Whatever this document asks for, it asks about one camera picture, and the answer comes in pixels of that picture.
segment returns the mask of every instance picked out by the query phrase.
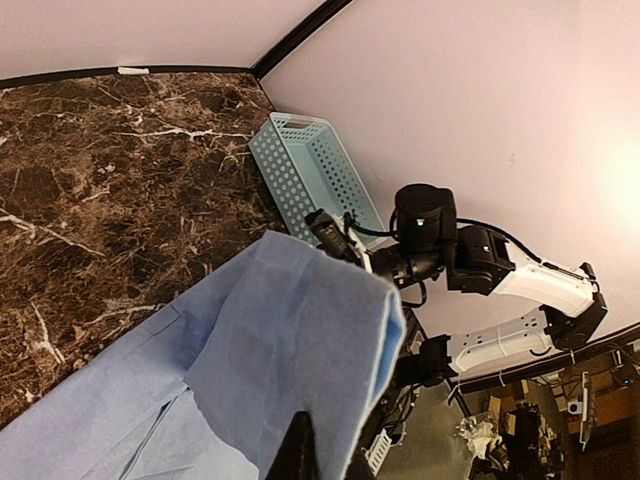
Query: pink wall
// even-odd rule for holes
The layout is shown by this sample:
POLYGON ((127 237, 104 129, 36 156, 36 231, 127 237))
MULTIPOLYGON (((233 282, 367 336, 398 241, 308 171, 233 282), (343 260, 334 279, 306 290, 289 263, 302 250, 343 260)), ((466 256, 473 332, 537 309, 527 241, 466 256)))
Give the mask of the pink wall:
MULTIPOLYGON (((264 85, 333 122, 384 218, 403 184, 433 183, 461 216, 590 261, 606 334, 640 320, 639 22, 638 2, 354 2, 264 85)), ((420 312, 430 334, 532 306, 444 290, 420 312)))
POLYGON ((250 67, 321 0, 0 0, 0 79, 120 65, 250 67))

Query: blue plastic basket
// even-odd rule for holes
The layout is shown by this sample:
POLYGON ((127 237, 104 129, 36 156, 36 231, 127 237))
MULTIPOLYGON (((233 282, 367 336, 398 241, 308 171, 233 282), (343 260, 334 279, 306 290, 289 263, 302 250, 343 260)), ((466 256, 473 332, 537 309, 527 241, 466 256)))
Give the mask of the blue plastic basket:
MULTIPOLYGON (((294 237, 318 243, 304 217, 319 208, 340 217, 354 211, 362 226, 383 229, 349 155, 326 120, 272 113, 249 148, 294 237)), ((361 239, 369 247, 380 241, 361 239)))

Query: blue cloth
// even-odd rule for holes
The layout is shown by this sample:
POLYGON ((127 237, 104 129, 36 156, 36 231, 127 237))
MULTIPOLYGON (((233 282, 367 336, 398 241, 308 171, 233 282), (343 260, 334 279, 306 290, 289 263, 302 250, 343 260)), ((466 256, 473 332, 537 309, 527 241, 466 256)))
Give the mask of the blue cloth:
POLYGON ((264 478, 308 410, 340 479, 403 336, 393 287, 267 233, 3 429, 0 477, 264 478))

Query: white tape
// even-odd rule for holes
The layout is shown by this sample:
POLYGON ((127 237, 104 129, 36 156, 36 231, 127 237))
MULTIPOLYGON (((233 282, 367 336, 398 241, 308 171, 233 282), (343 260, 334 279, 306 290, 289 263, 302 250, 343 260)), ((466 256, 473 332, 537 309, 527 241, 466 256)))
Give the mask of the white tape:
POLYGON ((500 325, 498 325, 498 328, 496 331, 497 331, 497 337, 498 337, 498 347, 500 348, 502 355, 504 355, 505 357, 508 357, 509 354, 507 353, 507 350, 504 348, 504 345, 502 344, 502 334, 500 333, 500 325))
POLYGON ((148 68, 118 67, 120 75, 149 75, 148 68))
POLYGON ((451 399, 455 396, 456 392, 460 390, 460 383, 456 383, 456 386, 453 387, 453 390, 451 390, 451 393, 449 394, 449 396, 447 397, 447 405, 451 405, 451 399))

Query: black cable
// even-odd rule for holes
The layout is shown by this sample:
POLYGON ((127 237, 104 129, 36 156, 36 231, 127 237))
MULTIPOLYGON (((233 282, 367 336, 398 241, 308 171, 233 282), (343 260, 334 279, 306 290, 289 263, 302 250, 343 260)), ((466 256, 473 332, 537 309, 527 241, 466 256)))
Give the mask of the black cable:
POLYGON ((542 353, 536 353, 533 350, 529 350, 529 353, 531 355, 533 355, 534 357, 546 357, 547 354, 551 351, 551 347, 547 348, 544 352, 542 353))
MULTIPOLYGON (((400 409, 400 416, 402 416, 402 412, 404 411, 404 407, 402 407, 400 405, 401 402, 405 401, 405 399, 407 398, 407 392, 403 393, 402 395, 398 396, 398 398, 396 398, 396 403, 394 404, 394 409, 385 417, 385 420, 389 420, 390 417, 392 417, 395 414, 395 411, 400 409)), ((385 423, 384 425, 391 425, 392 423, 394 423, 394 420, 388 421, 387 423, 385 423)))
POLYGON ((370 235, 372 237, 393 237, 398 232, 377 232, 375 230, 369 230, 368 228, 362 227, 357 223, 351 224, 351 228, 353 228, 356 232, 364 233, 365 235, 370 235))
MULTIPOLYGON (((603 373, 611 373, 611 368, 604 368, 602 370, 598 370, 597 372, 591 373, 591 372, 587 372, 589 373, 589 377, 596 377, 598 375, 602 375, 603 373)), ((575 392, 576 387, 578 385, 582 384, 582 374, 576 373, 574 375, 571 375, 566 382, 564 383, 560 383, 560 386, 562 387, 562 392, 564 394, 565 397, 569 398, 571 396, 571 394, 573 392, 575 392), (568 387, 570 385, 573 385, 573 387, 571 388, 571 390, 569 391, 569 393, 565 392, 565 387, 568 387)))
POLYGON ((636 361, 635 358, 633 358, 631 356, 631 354, 629 354, 629 352, 627 352, 624 348, 622 348, 620 345, 618 345, 617 343, 610 343, 609 344, 610 347, 614 347, 616 350, 618 350, 620 353, 622 353, 625 357, 627 357, 627 359, 631 362, 632 365, 635 365, 636 367, 640 367, 640 364, 636 361))
POLYGON ((427 286, 424 284, 422 280, 418 282, 418 285, 420 285, 420 295, 421 295, 420 303, 407 302, 403 300, 402 301, 403 306, 409 307, 409 308, 420 308, 425 303, 427 303, 427 286))
POLYGON ((536 382, 539 385, 544 385, 545 387, 549 387, 549 388, 555 388, 555 387, 559 387, 562 385, 562 382, 560 380, 556 381, 556 382, 550 382, 549 380, 547 380, 544 377, 539 377, 540 381, 538 381, 537 379, 533 379, 533 378, 529 378, 527 380, 536 382))
POLYGON ((564 397, 565 397, 567 400, 571 400, 571 395, 573 395, 573 392, 575 392, 575 391, 576 391, 576 388, 578 388, 578 386, 581 386, 581 385, 582 385, 582 381, 577 382, 577 383, 573 386, 573 388, 571 389, 571 391, 569 391, 569 393, 565 394, 565 396, 564 396, 564 397))
POLYGON ((394 208, 393 212, 391 212, 391 217, 389 217, 389 231, 394 232, 393 239, 396 242, 399 242, 400 239, 398 237, 398 230, 396 229, 396 220, 398 218, 398 211, 394 208))
POLYGON ((528 381, 533 382, 535 384, 540 385, 541 387, 545 387, 545 388, 554 388, 550 383, 545 383, 545 382, 540 382, 535 378, 529 378, 528 381))
POLYGON ((363 233, 365 235, 370 235, 372 237, 394 237, 397 232, 378 232, 376 230, 369 230, 358 224, 356 221, 355 213, 346 212, 344 217, 342 217, 344 221, 344 233, 348 237, 349 229, 353 228, 356 232, 363 233))
POLYGON ((505 236, 506 238, 508 238, 509 240, 511 240, 514 244, 516 244, 518 247, 520 247, 520 249, 526 253, 527 255, 529 255, 529 257, 531 257, 531 259, 537 263, 542 263, 542 259, 537 256, 535 253, 533 253, 531 250, 529 250, 524 243, 522 243, 520 240, 518 240, 516 237, 514 237, 513 235, 511 235, 509 232, 496 227, 495 225, 491 225, 490 223, 484 223, 484 222, 479 222, 478 220, 471 220, 468 218, 459 218, 458 223, 462 223, 464 225, 477 225, 479 227, 484 227, 487 228, 489 230, 493 230, 494 232, 499 233, 500 235, 505 236))
POLYGON ((382 427, 387 430, 387 433, 389 435, 393 435, 396 428, 398 428, 398 425, 406 422, 409 418, 409 415, 411 415, 411 412, 413 412, 416 402, 415 391, 418 388, 420 388, 420 385, 412 385, 411 387, 409 387, 409 390, 398 399, 397 404, 400 404, 400 402, 404 403, 400 409, 400 416, 397 420, 387 422, 382 427))

